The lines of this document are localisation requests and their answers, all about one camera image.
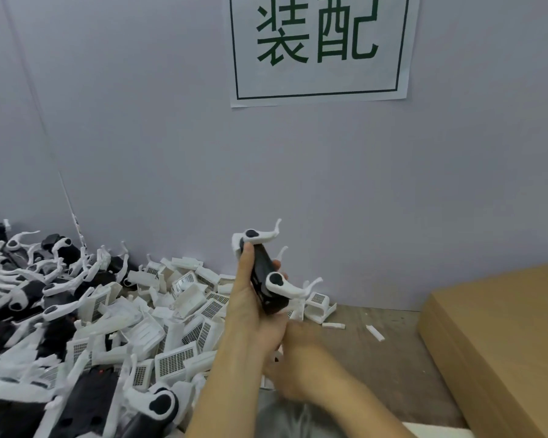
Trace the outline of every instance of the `person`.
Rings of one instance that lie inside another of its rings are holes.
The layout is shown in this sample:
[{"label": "person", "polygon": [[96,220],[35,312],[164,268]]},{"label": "person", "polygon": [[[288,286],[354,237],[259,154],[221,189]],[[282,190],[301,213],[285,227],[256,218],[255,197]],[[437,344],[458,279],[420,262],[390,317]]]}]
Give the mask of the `person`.
[{"label": "person", "polygon": [[[280,263],[274,260],[279,269]],[[306,323],[261,314],[250,282],[254,246],[244,245],[226,327],[186,438],[253,438],[264,373],[284,397],[327,411],[349,438],[414,435],[318,342]],[[284,355],[271,361],[282,342]]]}]

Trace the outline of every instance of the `wooden table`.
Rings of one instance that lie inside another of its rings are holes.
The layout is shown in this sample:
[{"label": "wooden table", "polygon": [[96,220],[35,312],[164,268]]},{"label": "wooden table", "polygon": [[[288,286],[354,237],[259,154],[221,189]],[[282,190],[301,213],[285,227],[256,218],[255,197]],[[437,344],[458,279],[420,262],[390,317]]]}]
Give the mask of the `wooden table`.
[{"label": "wooden table", "polygon": [[[337,306],[321,338],[337,360],[363,381],[401,421],[467,428],[467,423],[418,332],[419,312]],[[379,342],[365,326],[386,338]]]}]

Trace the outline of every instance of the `chinese character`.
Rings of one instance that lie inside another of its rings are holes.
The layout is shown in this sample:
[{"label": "chinese character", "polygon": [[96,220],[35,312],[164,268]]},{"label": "chinese character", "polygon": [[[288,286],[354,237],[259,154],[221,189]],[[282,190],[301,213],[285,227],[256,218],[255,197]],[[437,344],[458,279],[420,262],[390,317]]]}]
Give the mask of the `chinese character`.
[{"label": "chinese character", "polygon": [[[335,32],[340,34],[336,40],[325,40],[331,32],[332,20],[335,20]],[[318,11],[318,54],[317,62],[321,63],[323,57],[330,55],[340,55],[342,60],[347,59],[347,47],[349,37],[349,18],[350,7],[341,6],[341,0],[328,0],[327,7]],[[378,19],[378,0],[372,1],[372,14],[369,17],[356,17],[353,19],[353,43],[351,46],[351,57],[353,59],[373,58],[378,51],[377,45],[372,45],[372,50],[365,54],[357,51],[357,42],[359,36],[359,25],[367,21],[376,21]]]},{"label": "chinese character", "polygon": [[[282,26],[289,26],[292,24],[304,24],[306,22],[305,19],[297,19],[296,18],[296,11],[301,9],[307,9],[308,3],[296,4],[296,0],[290,0],[290,5],[288,6],[280,6],[279,11],[280,12],[290,12],[290,19],[289,20],[282,20]],[[268,11],[264,9],[262,6],[258,8],[258,12],[263,17],[266,17],[268,14]],[[258,32],[261,32],[266,26],[271,25],[272,32],[276,31],[276,0],[270,0],[270,18],[264,21],[262,24],[260,24],[256,29],[258,29]],[[286,54],[300,62],[300,63],[306,63],[308,61],[308,57],[301,57],[298,55],[299,50],[301,50],[304,45],[302,43],[298,43],[294,49],[290,49],[287,42],[289,41],[300,41],[300,40],[308,40],[308,34],[304,35],[295,35],[295,36],[286,36],[286,33],[284,32],[283,28],[278,29],[278,35],[272,38],[259,38],[258,44],[265,44],[265,43],[272,43],[273,45],[270,47],[269,50],[267,50],[264,54],[260,55],[258,57],[258,60],[263,61],[268,56],[270,56],[270,65],[275,66],[280,61],[284,59],[284,55],[276,56],[276,50],[279,46],[282,46],[282,48],[286,51]]]}]

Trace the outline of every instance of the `paper sign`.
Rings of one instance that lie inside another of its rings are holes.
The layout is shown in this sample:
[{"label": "paper sign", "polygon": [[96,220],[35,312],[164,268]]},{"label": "paper sign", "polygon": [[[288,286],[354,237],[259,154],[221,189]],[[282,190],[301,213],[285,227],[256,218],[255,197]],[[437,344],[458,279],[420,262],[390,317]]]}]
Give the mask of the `paper sign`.
[{"label": "paper sign", "polygon": [[406,98],[420,0],[224,0],[232,107]]}]

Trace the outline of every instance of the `hand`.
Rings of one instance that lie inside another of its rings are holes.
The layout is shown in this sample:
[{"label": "hand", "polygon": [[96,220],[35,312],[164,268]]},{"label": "hand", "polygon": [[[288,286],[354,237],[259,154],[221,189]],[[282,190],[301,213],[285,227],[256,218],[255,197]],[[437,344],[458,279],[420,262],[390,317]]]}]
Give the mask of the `hand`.
[{"label": "hand", "polygon": [[[273,261],[278,270],[280,262]],[[286,313],[266,316],[250,276],[254,267],[254,245],[244,244],[238,271],[227,306],[226,333],[232,336],[245,334],[251,346],[266,357],[278,348],[286,330],[288,316]]]},{"label": "hand", "polygon": [[266,375],[285,398],[324,407],[336,383],[351,378],[320,344],[314,326],[290,321],[282,340],[281,361],[266,363]]}]

